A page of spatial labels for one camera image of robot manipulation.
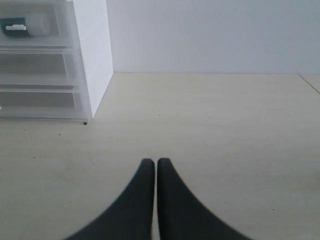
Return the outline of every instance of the drawer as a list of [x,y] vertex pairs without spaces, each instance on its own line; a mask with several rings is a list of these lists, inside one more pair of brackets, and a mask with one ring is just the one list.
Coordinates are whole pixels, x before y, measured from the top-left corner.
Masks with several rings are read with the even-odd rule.
[[0,117],[86,119],[77,92],[0,91]]
[[78,46],[72,2],[0,2],[0,47]]
[[80,54],[68,52],[0,51],[0,84],[83,84]]

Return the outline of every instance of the floor seam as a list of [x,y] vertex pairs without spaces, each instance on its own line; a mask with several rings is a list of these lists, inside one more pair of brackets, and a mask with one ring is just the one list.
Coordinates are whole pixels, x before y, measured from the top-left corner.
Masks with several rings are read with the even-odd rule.
[[303,79],[303,81],[305,81],[311,88],[313,88],[313,90],[315,90],[319,95],[320,95],[320,91],[318,91],[310,82],[308,82],[301,74],[298,73],[298,76],[300,78]]

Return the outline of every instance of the translucent drawer front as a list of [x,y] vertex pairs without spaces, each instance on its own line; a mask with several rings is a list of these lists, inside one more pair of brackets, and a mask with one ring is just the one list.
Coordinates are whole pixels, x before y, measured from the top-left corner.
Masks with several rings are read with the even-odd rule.
[[78,57],[72,53],[1,53],[0,84],[78,85]]
[[0,3],[0,46],[72,47],[77,30],[72,2]]
[[0,117],[85,119],[80,93],[0,92]]

